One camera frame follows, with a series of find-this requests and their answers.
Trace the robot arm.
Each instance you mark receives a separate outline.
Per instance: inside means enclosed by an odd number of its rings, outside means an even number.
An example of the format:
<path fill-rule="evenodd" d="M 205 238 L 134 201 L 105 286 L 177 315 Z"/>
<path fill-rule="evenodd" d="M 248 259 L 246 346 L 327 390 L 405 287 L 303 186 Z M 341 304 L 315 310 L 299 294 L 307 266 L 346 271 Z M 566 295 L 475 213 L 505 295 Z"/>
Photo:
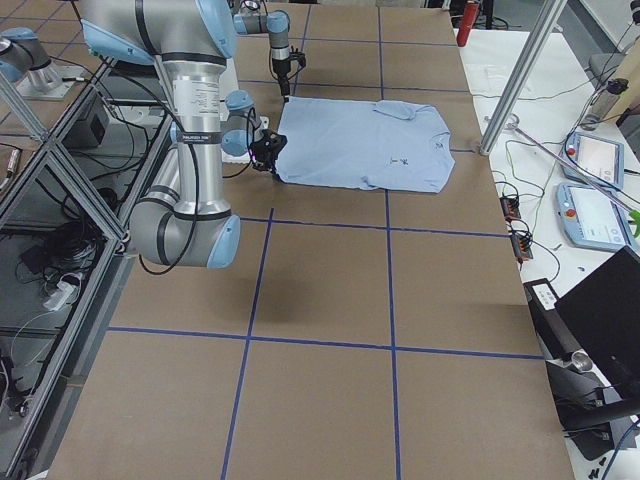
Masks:
<path fill-rule="evenodd" d="M 241 221 L 223 195 L 223 157 L 253 154 L 257 169 L 273 170 L 286 138 L 263 128 L 246 91 L 222 97 L 220 78 L 239 34 L 268 34 L 285 59 L 288 15 L 234 14 L 226 1 L 88 1 L 81 14 L 91 50 L 155 67 L 176 126 L 172 150 L 131 213 L 140 259 L 165 270 L 229 266 Z"/>
<path fill-rule="evenodd" d="M 289 42 L 290 18 L 283 10 L 260 13 L 248 9 L 233 15 L 236 32 L 240 35 L 267 34 L 270 49 L 270 71 L 278 83 L 284 102 L 291 94 L 290 75 L 295 51 Z"/>

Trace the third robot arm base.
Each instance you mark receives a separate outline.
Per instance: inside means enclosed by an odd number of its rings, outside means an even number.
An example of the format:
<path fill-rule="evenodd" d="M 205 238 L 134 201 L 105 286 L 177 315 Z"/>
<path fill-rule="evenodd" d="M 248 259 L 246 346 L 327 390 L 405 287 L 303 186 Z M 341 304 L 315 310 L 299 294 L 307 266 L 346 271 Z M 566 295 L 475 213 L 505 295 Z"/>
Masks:
<path fill-rule="evenodd" d="M 85 69 L 57 64 L 31 29 L 15 27 L 1 32 L 1 73 L 26 99 L 59 101 Z"/>

